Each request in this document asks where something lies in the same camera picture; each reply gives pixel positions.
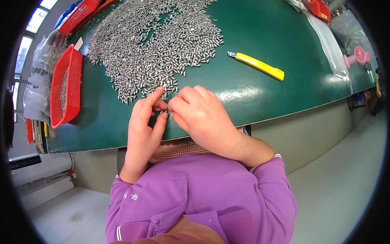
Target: clear plastic bag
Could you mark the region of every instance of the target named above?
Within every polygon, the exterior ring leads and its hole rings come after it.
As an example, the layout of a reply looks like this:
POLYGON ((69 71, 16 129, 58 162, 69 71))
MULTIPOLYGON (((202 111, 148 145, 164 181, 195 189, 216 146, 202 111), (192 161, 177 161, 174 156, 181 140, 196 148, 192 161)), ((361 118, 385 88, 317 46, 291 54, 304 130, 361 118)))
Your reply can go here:
POLYGON ((59 28, 53 30, 48 38, 43 38, 34 51, 31 73, 44 74, 46 71, 53 74, 55 65, 65 52, 67 35, 59 33, 59 28))
POLYGON ((28 84, 23 103, 50 116, 50 88, 28 84))
POLYGON ((305 12, 305 15, 321 42, 322 49, 328 59, 329 66, 333 74, 340 78, 347 77, 349 79, 348 68, 344 60, 344 55, 342 54, 340 46, 338 45, 329 26, 311 13, 305 12))
POLYGON ((53 76, 49 73, 45 75, 40 75, 38 73, 33 74, 31 77, 29 77, 27 80, 29 83, 39 86, 39 87, 51 87, 51 79, 53 76))
POLYGON ((352 34, 362 29, 362 26, 350 10, 332 19, 329 27, 345 48, 352 34))
POLYGON ((27 119, 35 119, 42 122, 49 123, 50 118, 46 114, 44 114, 42 111, 35 109, 31 107, 31 105, 25 105, 23 108, 23 117, 27 119))
POLYGON ((360 46, 364 51, 370 52, 370 62, 367 62, 366 68, 371 71, 378 68, 378 62, 371 43, 359 21, 350 10, 332 19, 329 26, 337 39, 345 47, 349 56, 354 55, 355 48, 360 46))

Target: red plastic basket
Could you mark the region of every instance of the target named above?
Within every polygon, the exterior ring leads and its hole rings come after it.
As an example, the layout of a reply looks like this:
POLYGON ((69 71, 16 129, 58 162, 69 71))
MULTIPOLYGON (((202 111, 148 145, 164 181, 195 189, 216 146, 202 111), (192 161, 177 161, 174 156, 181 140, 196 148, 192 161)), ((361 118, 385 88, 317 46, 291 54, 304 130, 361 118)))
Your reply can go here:
POLYGON ((83 55, 70 45, 58 60, 51 80, 50 90, 50 123, 53 129, 68 123, 80 112, 81 67, 83 55), (65 112, 62 114, 61 86, 66 69, 68 77, 66 84, 65 112))
POLYGON ((58 32, 69 35, 83 20, 92 14, 103 0, 84 0, 60 27, 58 32))
POLYGON ((315 16, 330 22, 330 10, 322 0, 303 0, 302 2, 315 16))

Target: pink object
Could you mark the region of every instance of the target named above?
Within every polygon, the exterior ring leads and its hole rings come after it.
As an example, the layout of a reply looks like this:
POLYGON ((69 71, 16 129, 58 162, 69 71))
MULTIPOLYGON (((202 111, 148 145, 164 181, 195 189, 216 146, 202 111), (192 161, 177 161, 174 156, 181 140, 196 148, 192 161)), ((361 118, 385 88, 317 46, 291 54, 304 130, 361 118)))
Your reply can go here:
POLYGON ((344 59, 348 68, 350 68, 351 65, 356 62, 358 62, 360 65, 365 65, 370 61, 370 52, 365 52, 361 46, 357 46, 354 50, 354 55, 349 57, 344 55, 344 59))

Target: shirt sleeve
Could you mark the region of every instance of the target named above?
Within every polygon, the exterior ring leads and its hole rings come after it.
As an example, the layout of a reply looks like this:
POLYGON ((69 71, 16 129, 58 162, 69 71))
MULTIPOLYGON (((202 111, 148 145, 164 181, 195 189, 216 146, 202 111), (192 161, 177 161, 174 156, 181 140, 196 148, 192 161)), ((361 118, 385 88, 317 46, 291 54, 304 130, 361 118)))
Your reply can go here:
POLYGON ((294 232, 297 205, 290 183, 284 171, 280 154, 276 154, 265 164, 254 167, 258 188, 264 199, 264 234, 267 243, 289 243, 294 232))
POLYGON ((111 200, 110 204, 108 205, 107 209, 107 215, 106 215, 106 240, 107 243, 110 243, 115 239, 113 239, 113 234, 115 233, 116 229, 116 222, 117 222, 117 216, 119 209, 121 208, 122 199, 124 194, 128 191, 129 187, 132 184, 122 181, 119 176, 117 175, 115 177, 114 183, 111 187, 111 200))

